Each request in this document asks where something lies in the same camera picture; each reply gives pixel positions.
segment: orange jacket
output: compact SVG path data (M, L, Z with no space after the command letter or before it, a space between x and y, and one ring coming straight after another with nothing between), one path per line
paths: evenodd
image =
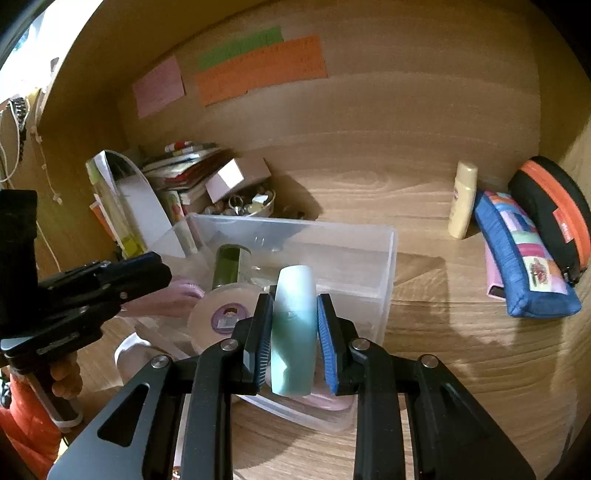
M0 408L0 428L18 454L41 480L45 480L60 448L61 433L24 382L11 377L10 409Z

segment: blue pouch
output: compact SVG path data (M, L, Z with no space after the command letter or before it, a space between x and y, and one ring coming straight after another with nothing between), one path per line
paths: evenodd
M534 223L510 195L476 192L474 215L501 272L509 315L547 319L581 309Z

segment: white cable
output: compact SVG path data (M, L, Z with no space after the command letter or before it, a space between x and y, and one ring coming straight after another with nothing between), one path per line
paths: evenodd
M37 143L39 144L39 150L41 150L41 156L43 157L43 165L41 166L41 168L45 171L45 176L47 177L47 184L49 185L49 188L51 189L51 192L53 193L53 200L55 202L57 202L58 204L62 205L63 201L61 199L61 196L59 193L57 193L55 191L55 189L53 188L53 185L51 184L51 178L49 177L49 169L47 168L47 159L45 157L45 151L43 150L43 139L41 137L41 135L39 135L39 132L37 131L37 127L33 126L31 128L31 132L33 133L33 135L35 136L35 140L37 140Z
M29 113L31 112L31 105L29 104L28 99L27 100L27 114L25 115L25 122L26 122L26 118L29 116ZM2 127L2 114L4 113L4 111L0 111L0 129ZM14 111L13 111L13 117L15 119L16 125L17 125L17 132L18 132L18 121L16 119L16 117L14 116ZM19 144L18 144L18 149L20 150L20 137L19 137ZM2 145L2 142L0 141L0 151L2 151L2 156L4 158L4 166L6 171L8 171L8 160L6 158L6 151L4 150L4 146ZM5 179L5 180L1 180L0 183L4 183L4 182L8 182L8 185L10 186L10 188L14 189L14 185L12 184L11 181L11 177L14 174L14 171ZM43 230L41 228L41 225L39 224L39 220L36 220L35 223L37 224L37 229L39 230L39 233L41 234L41 237L43 238L43 241L45 242L45 245L47 246L47 249L49 250L49 253L51 254L53 261L56 263L56 267L57 267L57 271L61 272L61 265L57 260L57 256L56 253L53 251L53 249L51 248L51 245L49 244L47 237L45 236L45 233L43 233Z
M10 105L10 111L12 112L12 118L14 118L14 124L17 126L17 159L16 162L14 164L14 168L12 169L12 171L10 172L10 174L8 174L8 159L6 158L6 151L4 150L4 147L2 147L2 155L4 156L4 167L6 170L6 175L7 177L5 179L0 179L0 183L5 183L5 182L10 182L10 179L13 177L13 175L17 172L17 168L18 168L18 158L20 156L20 152L21 152L21 131L18 128L18 119L17 119L17 115L14 112L14 108L12 106L12 102L8 102L8 105Z
M25 96L25 105L27 106L27 113L25 113L25 119L22 121L23 125L27 124L27 118L29 118L29 113L31 113L31 104L28 96Z
M53 257L53 261L56 263L57 271L58 272L61 272L60 263L57 261L57 257L55 255L55 253L53 252L53 249L51 248L51 245L47 241L47 238L45 237L45 234L43 233L43 230L41 230L41 225L39 225L39 221L37 221L37 229L39 230L39 233L41 234L41 237L43 238L43 241L47 245L47 249L49 250L49 253Z

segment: white box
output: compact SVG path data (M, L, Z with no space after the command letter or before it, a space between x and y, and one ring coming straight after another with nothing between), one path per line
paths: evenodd
M262 158L233 158L205 184L213 203L271 176Z

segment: cable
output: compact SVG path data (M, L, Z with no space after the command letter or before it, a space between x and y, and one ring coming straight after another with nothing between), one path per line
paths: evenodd
M51 248L51 245L47 241L47 238L45 237L45 234L43 233L43 230L41 230L41 225L39 225L39 220L37 220L37 229L39 230L39 233L41 234L41 237L43 238L43 241L47 245L47 249L49 250L49 253L53 257L53 261L56 263L57 271L58 272L61 272L60 263L57 261L56 254L54 253L53 249Z
M22 161L22 153L24 150L24 148L23 148L24 141L25 141L26 135L27 135L26 130L25 130L25 124L27 122L27 118L29 117L29 114L31 113L31 104L29 103L29 99L26 97L24 99L23 98L12 99L8 102L8 105L10 106L10 111L12 112L12 118L14 119L14 125L17 128L17 159L14 163L14 168L12 169L10 174L8 174L8 159L6 158L6 151L4 150L4 146L2 146L2 148L0 148L0 150L2 150L2 154L4 156L4 166L5 166L5 170L6 170L5 174L7 175L7 177L5 179L0 179L0 183L10 182L10 179L17 172L17 168Z
M63 205L63 201L61 199L60 194L56 192L56 190L53 188L53 185L51 184L51 178L49 177L49 169L47 168L47 159L45 157L45 151L43 150L42 145L43 139L41 135L39 135L39 132L37 131L37 127L35 125L31 128L31 133L33 133L33 135L35 136L35 140L39 144L39 150L41 150L41 156L43 157L43 165L41 166L41 168L45 171L45 176L47 177L47 184L49 185L49 188L53 193L53 200L58 204Z
M31 105L29 103L28 98L25 99L25 104L27 106L27 111L26 111L25 116L24 116L23 124L26 123L27 118L29 116L29 113L31 113ZM20 150L21 149L21 144L20 144L20 129L19 129L19 126L18 126L17 117L16 117L16 115L14 113L14 110L12 108L12 102L10 102L10 105L11 105L12 117L14 118L15 125L17 126L18 150ZM1 129L2 129L2 116L3 116L3 114L4 114L4 110L1 110L0 111L0 132L1 132ZM37 129L36 128L35 128L35 136L36 137L38 136L37 135ZM39 146L41 146L41 137L38 137L37 141L39 142ZM3 161L4 161L5 170L8 172L8 160L7 160L7 156L6 156L6 151L4 150L4 146L2 145L1 138L0 138L0 151L2 152L2 157L3 157ZM43 169L46 171L47 181L49 182L51 191L54 193L54 200L56 199L56 196L57 196L58 199L59 199L59 201L58 200L56 200L56 201L58 201L58 203L61 205L61 203L62 203L61 202L61 198L59 198L59 195L55 192L55 190L53 190L53 188L51 186L51 182L49 180L49 175L47 174L47 165L45 163L45 154L43 153L43 148L42 147L41 147L41 153L43 155L43 161L44 161L43 167L45 167ZM12 184L11 178L14 175L14 173L16 172L17 166L20 163L18 161L18 157L19 156L20 156L20 152L17 151L17 162L14 165L14 169L13 169L12 173L10 175L8 175L4 180L0 180L0 183L8 183L9 187L12 188L12 189L14 189L14 185ZM59 272L61 272L61 265L60 265L59 261L57 260L56 253L51 248L51 245L49 244L49 242L47 240L47 237L45 236L45 233L43 232L43 229L41 228L41 225L39 224L39 220L36 220L35 223L37 224L37 229L39 230L39 233L41 234L41 238L43 238L43 241L45 242L45 245L47 246L47 249L49 250L49 253L51 254L51 257L53 258L53 261L56 263L57 270Z
M8 174L8 158L6 155L6 150L4 150L4 146L2 145L2 142L0 141L0 150L2 151L2 157L3 157L3 161L4 161L4 170L5 170L5 175L6 175L6 178L0 179L0 183L10 182L10 179L16 173L17 167L18 167L19 150L20 150L20 145L21 145L21 137L20 137L20 131L18 129L18 121L17 121L17 118L14 114L14 110L12 110L12 103L9 102L9 105L11 105L12 117L14 118L15 125L17 126L17 160L14 164L14 168L12 169L10 174ZM0 127L1 126L2 126L2 116L0 115Z

